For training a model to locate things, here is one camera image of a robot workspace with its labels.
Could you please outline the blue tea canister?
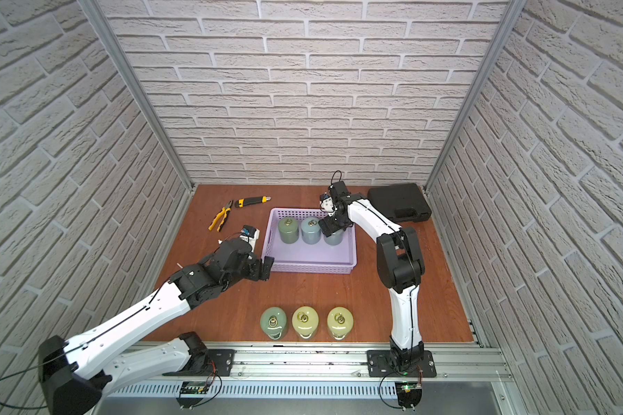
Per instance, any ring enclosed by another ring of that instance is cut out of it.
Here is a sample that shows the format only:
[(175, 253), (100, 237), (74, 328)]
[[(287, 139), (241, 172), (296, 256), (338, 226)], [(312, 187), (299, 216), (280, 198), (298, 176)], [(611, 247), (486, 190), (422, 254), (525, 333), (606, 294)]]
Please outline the blue tea canister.
[(321, 240), (321, 229), (318, 221), (317, 217), (310, 216), (300, 222), (300, 235), (307, 245), (315, 245)]
[(339, 230), (335, 233), (332, 233), (330, 236), (325, 236), (324, 241), (329, 246), (338, 246), (344, 238), (344, 231)]

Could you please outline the green tea canister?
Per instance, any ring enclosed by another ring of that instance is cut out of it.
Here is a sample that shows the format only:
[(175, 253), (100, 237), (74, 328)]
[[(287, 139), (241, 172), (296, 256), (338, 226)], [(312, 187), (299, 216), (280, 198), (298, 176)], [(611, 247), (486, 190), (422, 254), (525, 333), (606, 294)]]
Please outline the green tea canister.
[(294, 244), (299, 239), (299, 220), (292, 216), (281, 218), (278, 222), (278, 231), (283, 243)]
[(260, 327), (271, 340), (281, 340), (288, 331), (287, 314), (280, 307), (270, 307), (261, 314)]

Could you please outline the yellow-green tea canister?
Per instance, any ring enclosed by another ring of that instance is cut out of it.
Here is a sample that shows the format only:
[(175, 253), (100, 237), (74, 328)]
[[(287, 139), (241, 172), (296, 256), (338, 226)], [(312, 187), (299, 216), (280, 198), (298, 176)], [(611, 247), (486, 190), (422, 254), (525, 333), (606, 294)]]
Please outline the yellow-green tea canister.
[(328, 313), (326, 324), (330, 336), (336, 341), (342, 341), (352, 332), (355, 319), (348, 309), (337, 306)]
[(298, 337), (303, 340), (310, 340), (318, 331), (318, 312), (311, 306), (303, 305), (292, 313), (291, 322)]

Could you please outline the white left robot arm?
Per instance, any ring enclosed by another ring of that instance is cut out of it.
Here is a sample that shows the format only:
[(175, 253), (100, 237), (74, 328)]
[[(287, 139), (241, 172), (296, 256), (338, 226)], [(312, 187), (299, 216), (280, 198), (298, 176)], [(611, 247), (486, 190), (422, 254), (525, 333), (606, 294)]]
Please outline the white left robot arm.
[(51, 414), (87, 414), (107, 395), (157, 375), (208, 375), (216, 364), (194, 332), (165, 344), (129, 347), (169, 321), (218, 297), (243, 279), (267, 281), (272, 257), (254, 255), (254, 241), (223, 241), (199, 262), (176, 271), (155, 292), (119, 315), (67, 340), (54, 335), (38, 349), (34, 370)]

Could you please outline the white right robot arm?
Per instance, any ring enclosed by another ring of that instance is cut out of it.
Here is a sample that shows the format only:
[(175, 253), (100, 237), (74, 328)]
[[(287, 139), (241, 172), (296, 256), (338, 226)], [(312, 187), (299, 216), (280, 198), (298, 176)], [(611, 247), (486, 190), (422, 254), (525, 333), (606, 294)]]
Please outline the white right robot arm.
[(407, 372), (422, 361), (425, 351), (418, 316), (425, 265), (416, 231), (391, 221), (342, 182), (329, 186), (319, 205), (326, 212), (319, 222), (323, 235), (358, 226), (375, 242), (377, 274), (389, 290), (392, 309), (389, 365), (399, 373)]

